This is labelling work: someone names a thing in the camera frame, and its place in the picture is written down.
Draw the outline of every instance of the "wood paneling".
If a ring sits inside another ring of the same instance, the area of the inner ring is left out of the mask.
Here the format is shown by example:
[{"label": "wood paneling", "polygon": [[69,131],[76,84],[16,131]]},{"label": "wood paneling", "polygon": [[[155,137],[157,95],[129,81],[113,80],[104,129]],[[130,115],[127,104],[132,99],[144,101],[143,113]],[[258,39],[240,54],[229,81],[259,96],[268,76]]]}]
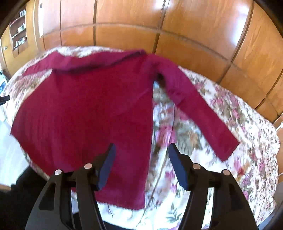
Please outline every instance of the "wood paneling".
[{"label": "wood paneling", "polygon": [[170,59],[182,67],[218,81],[227,66],[227,61],[190,41],[173,35],[160,34],[156,54]]},{"label": "wood paneling", "polygon": [[44,46],[43,37],[40,37],[40,38],[38,39],[37,47],[38,47],[38,52],[39,52],[39,53],[42,53],[42,52],[45,51],[45,46]]},{"label": "wood paneling", "polygon": [[3,48],[3,55],[6,61],[8,72],[10,73],[11,76],[13,76],[13,73],[10,72],[10,66],[12,65],[12,62],[14,60],[14,55],[13,55],[13,49],[11,47],[9,27],[7,27],[6,30],[4,31],[1,37],[1,42]]},{"label": "wood paneling", "polygon": [[122,50],[144,49],[151,53],[156,33],[125,26],[97,26],[96,45]]},{"label": "wood paneling", "polygon": [[276,110],[268,100],[265,100],[256,111],[271,122],[274,122],[278,117]]},{"label": "wood paneling", "polygon": [[265,93],[283,68],[283,39],[271,19],[256,3],[248,32],[234,63]]},{"label": "wood paneling", "polygon": [[256,108],[265,97],[256,83],[234,66],[230,67],[220,85],[241,97],[253,108]]},{"label": "wood paneling", "polygon": [[281,75],[279,81],[267,97],[277,113],[281,114],[283,112],[283,75]]},{"label": "wood paneling", "polygon": [[231,59],[252,0],[170,0],[162,29],[198,41]]},{"label": "wood paneling", "polygon": [[98,0],[96,22],[157,27],[163,0]]},{"label": "wood paneling", "polygon": [[60,0],[42,0],[43,34],[60,30]]},{"label": "wood paneling", "polygon": [[43,40],[44,40],[45,50],[49,50],[57,46],[62,46],[60,31],[56,31],[43,36]]},{"label": "wood paneling", "polygon": [[23,52],[24,50],[26,50],[26,49],[28,48],[28,46],[29,46],[28,42],[25,42],[24,44],[21,44],[21,45],[18,47],[18,49],[19,49],[19,54],[20,54],[21,52]]},{"label": "wood paneling", "polygon": [[93,24],[95,0],[61,0],[61,29]]},{"label": "wood paneling", "polygon": [[63,30],[61,41],[63,46],[93,46],[93,26]]},{"label": "wood paneling", "polygon": [[17,57],[19,55],[19,49],[16,48],[15,50],[13,50],[13,56]]}]

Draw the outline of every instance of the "shelf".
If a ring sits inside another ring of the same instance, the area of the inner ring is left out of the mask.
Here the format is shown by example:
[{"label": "shelf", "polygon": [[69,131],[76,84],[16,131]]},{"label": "shelf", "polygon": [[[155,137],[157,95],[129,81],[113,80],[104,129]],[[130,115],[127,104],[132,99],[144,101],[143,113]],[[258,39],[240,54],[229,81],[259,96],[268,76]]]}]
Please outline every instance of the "shelf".
[{"label": "shelf", "polygon": [[10,27],[11,27],[12,25],[14,25],[18,20],[20,20],[20,19],[23,18],[23,17],[25,17],[25,15],[23,15],[23,16],[17,18],[15,21],[13,21],[13,22],[10,24]]},{"label": "shelf", "polygon": [[15,38],[16,36],[18,36],[20,33],[24,32],[24,31],[25,31],[25,29],[23,29],[21,32],[15,34],[12,38]]},{"label": "shelf", "polygon": [[20,44],[19,46],[17,46],[17,48],[15,48],[13,51],[19,50],[19,53],[21,53],[21,52],[24,51],[27,47],[28,47],[28,43],[27,43],[27,41],[25,41],[23,44]]},{"label": "shelf", "polygon": [[13,56],[16,57],[19,55],[19,49],[18,47],[16,49],[13,50]]}]

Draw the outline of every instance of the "floral bedspread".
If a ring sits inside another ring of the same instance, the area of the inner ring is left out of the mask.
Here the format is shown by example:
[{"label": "floral bedspread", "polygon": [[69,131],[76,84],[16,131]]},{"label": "floral bedspread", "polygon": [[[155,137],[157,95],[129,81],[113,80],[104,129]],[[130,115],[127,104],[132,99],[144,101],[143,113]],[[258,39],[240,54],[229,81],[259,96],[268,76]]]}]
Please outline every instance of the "floral bedspread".
[{"label": "floral bedspread", "polygon": [[[94,52],[118,51],[103,47],[59,47],[28,62],[9,81],[2,95],[11,100],[1,106],[7,122],[12,125],[23,101],[46,79],[52,70],[23,77],[25,70],[57,51],[65,56],[83,57]],[[233,95],[209,79],[190,70],[180,69],[195,85],[208,105],[240,142],[225,162],[221,162],[194,122],[182,113],[157,83],[153,89],[153,136],[150,167],[146,182],[146,207],[127,210],[99,203],[103,220],[129,229],[175,230],[181,222],[190,192],[179,185],[168,157],[167,147],[175,142],[179,151],[189,155],[194,163],[207,170],[231,171],[249,202],[257,224],[274,210],[273,196],[278,183],[276,154],[280,142],[273,125],[241,98]],[[43,177],[42,172],[25,153],[29,164]],[[213,190],[209,190],[203,228],[210,223]]]}]

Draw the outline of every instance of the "wall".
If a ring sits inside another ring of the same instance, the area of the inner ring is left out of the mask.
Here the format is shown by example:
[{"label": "wall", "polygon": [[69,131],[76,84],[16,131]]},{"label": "wall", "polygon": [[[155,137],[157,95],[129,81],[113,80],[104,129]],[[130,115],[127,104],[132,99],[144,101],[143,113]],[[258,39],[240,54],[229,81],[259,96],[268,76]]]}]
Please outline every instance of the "wall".
[{"label": "wall", "polygon": [[271,122],[283,111],[283,39],[252,0],[42,0],[38,47],[143,48],[243,98]]},{"label": "wall", "polygon": [[23,52],[21,52],[16,57],[13,56],[13,48],[11,46],[9,27],[6,28],[4,34],[1,37],[1,47],[2,47],[5,64],[11,76],[13,76],[14,73],[20,67],[22,67],[31,59],[35,58],[38,54],[38,48],[34,34],[34,23],[33,23],[34,7],[35,7],[35,0],[30,0],[27,3],[27,8],[26,8],[27,11],[26,33],[27,33],[28,47]]}]

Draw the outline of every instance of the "white floor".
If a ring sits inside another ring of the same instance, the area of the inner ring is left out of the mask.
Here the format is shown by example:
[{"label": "white floor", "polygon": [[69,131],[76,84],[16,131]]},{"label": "white floor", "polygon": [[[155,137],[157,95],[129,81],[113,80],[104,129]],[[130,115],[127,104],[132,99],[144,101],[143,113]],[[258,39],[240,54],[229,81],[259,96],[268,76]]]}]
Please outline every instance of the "white floor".
[{"label": "white floor", "polygon": [[0,118],[0,184],[11,186],[27,168],[17,140],[10,136],[11,127]]}]

